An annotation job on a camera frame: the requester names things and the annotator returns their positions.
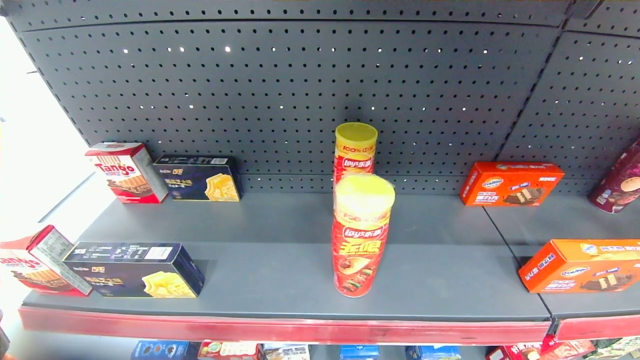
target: red shelf edge strip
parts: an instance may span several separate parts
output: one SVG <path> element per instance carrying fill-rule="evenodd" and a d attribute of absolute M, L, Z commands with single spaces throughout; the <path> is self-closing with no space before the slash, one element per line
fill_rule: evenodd
<path fill-rule="evenodd" d="M 409 322 L 222 318 L 19 309 L 26 330 L 126 338 L 285 341 L 327 344 L 457 343 L 509 345 L 541 341 L 550 322 Z"/>
<path fill-rule="evenodd" d="M 640 315 L 573 318 L 561 320 L 560 341 L 622 338 L 640 334 Z"/>

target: orange box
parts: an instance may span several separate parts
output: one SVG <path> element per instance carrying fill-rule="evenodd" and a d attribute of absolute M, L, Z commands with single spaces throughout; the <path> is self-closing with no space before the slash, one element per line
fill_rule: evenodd
<path fill-rule="evenodd" d="M 538 206 L 563 176 L 551 163 L 477 161 L 460 198 L 467 206 Z"/>
<path fill-rule="evenodd" d="M 622 291 L 640 275 L 640 239 L 551 239 L 518 271 L 532 293 Z"/>

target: blue box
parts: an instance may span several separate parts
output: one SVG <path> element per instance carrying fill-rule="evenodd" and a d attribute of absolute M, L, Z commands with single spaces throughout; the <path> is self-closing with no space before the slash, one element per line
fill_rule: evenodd
<path fill-rule="evenodd" d="M 188 341 L 142 340 L 133 349 L 131 360 L 197 360 L 199 348 L 199 343 Z"/>
<path fill-rule="evenodd" d="M 154 169 L 174 200 L 240 201 L 243 194 L 233 158 L 163 155 Z"/>
<path fill-rule="evenodd" d="M 380 349 L 377 345 L 342 345 L 340 360 L 378 360 Z"/>
<path fill-rule="evenodd" d="M 63 262 L 106 297 L 195 298 L 204 285 L 179 243 L 79 242 Z"/>
<path fill-rule="evenodd" d="M 455 346 L 408 346 L 404 348 L 406 360 L 457 360 L 460 352 Z"/>

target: store shelf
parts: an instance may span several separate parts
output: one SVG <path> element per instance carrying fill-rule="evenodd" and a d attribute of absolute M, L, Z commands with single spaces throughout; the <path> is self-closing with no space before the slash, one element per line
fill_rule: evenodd
<path fill-rule="evenodd" d="M 332 196 L 249 193 L 240 203 L 112 203 L 84 241 L 179 241 L 207 282 L 198 299 L 87 299 L 32 293 L 28 329 L 197 340 L 322 343 L 536 341 L 539 296 L 482 208 L 454 196 L 399 196 L 385 257 L 360 299 L 333 287 Z"/>
<path fill-rule="evenodd" d="M 518 257 L 535 254 L 551 238 L 640 238 L 640 204 L 610 215 L 586 198 L 551 196 L 538 208 L 487 208 Z M 560 340 L 616 338 L 640 334 L 640 286 L 619 293 L 543 294 Z"/>

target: yellow lid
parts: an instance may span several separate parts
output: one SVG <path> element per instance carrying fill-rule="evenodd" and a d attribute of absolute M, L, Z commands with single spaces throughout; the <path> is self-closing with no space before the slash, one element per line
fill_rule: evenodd
<path fill-rule="evenodd" d="M 356 145 L 358 143 L 376 141 L 378 130 L 361 122 L 345 122 L 335 128 L 335 137 L 339 142 Z"/>
<path fill-rule="evenodd" d="M 335 186 L 336 206 L 353 215 L 384 213 L 395 200 L 394 186 L 374 174 L 348 174 Z"/>

